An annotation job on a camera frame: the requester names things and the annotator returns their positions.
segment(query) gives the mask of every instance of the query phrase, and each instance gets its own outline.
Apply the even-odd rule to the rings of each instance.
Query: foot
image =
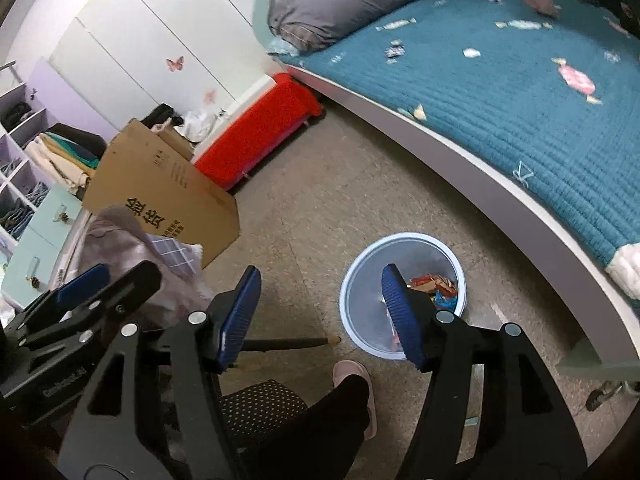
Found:
[[[378,422],[376,420],[376,405],[373,402],[373,386],[371,385],[371,376],[367,369],[356,361],[340,361],[334,365],[334,387],[340,384],[345,377],[350,375],[359,375],[364,378],[369,385],[369,400],[367,408],[369,410],[369,425],[364,430],[364,440],[369,440],[376,436],[378,430]]]

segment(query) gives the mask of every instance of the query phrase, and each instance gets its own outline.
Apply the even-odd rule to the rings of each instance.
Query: tile floor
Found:
[[[433,235],[460,259],[469,301],[466,320],[498,328],[517,322],[551,368],[593,461],[634,406],[619,396],[584,409],[594,381],[561,377],[553,365],[581,336],[580,327],[517,248],[447,182],[403,148],[338,105],[323,121],[278,150],[236,194],[241,237],[205,271],[216,291],[232,288],[248,264],[262,272],[252,337],[340,335],[333,348],[242,354],[221,378],[229,393],[274,378],[308,404],[326,394],[341,358],[361,361],[376,395],[378,436],[364,443],[349,479],[394,477],[414,432],[428,375],[407,362],[386,362],[357,349],[344,333],[338,291],[353,259],[373,241],[401,231]],[[479,396],[469,413],[477,415]],[[460,458],[473,454],[466,428]],[[383,452],[386,460],[377,460]]]

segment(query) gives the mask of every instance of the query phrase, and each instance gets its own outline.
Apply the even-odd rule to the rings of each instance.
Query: person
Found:
[[[356,361],[334,365],[334,389],[251,446],[242,460],[251,480],[342,480],[363,441],[376,435],[371,377]]]

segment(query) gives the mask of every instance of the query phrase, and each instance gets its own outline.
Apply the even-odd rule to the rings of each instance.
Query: blue mattress cover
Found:
[[[281,60],[392,110],[422,105],[418,122],[520,182],[605,267],[640,242],[640,41],[612,27],[608,10],[554,1],[557,20],[522,0],[419,0],[322,52]],[[552,28],[495,24],[511,20]],[[388,64],[393,40],[406,53]],[[468,48],[481,55],[465,57]],[[552,58],[585,73],[602,104],[568,86]]]

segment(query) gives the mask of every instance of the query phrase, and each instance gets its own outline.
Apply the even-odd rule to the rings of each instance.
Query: drawer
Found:
[[[58,249],[28,226],[2,280],[2,293],[25,308],[47,290]]]
[[[82,202],[75,196],[62,186],[53,186],[33,215],[29,227],[61,249],[81,209]]]

